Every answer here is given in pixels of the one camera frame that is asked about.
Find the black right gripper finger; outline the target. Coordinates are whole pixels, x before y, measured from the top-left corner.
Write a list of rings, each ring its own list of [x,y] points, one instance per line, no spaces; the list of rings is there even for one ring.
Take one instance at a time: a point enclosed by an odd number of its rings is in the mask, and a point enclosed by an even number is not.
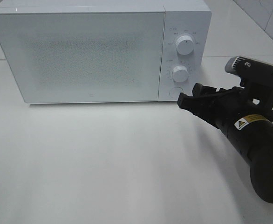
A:
[[[200,118],[211,118],[210,108],[211,94],[200,96],[188,96],[180,93],[177,105],[180,109],[191,112],[193,115]]]
[[[211,86],[202,85],[200,83],[195,83],[192,89],[192,96],[194,98],[198,97],[218,97],[219,92],[216,88]]]

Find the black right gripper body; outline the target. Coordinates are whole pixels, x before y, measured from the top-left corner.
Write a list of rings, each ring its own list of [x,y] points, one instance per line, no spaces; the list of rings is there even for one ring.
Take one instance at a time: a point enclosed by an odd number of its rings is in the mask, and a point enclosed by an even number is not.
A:
[[[240,154],[273,152],[273,109],[266,109],[252,98],[244,97],[244,89],[209,88],[204,97],[205,120],[218,128]]]

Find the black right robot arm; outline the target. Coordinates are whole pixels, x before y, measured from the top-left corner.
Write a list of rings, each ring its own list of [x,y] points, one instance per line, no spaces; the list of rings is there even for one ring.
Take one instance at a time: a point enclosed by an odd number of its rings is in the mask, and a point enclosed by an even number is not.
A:
[[[177,105],[222,132],[249,165],[256,194],[273,204],[273,108],[255,104],[244,92],[196,83],[192,96],[180,93]]]

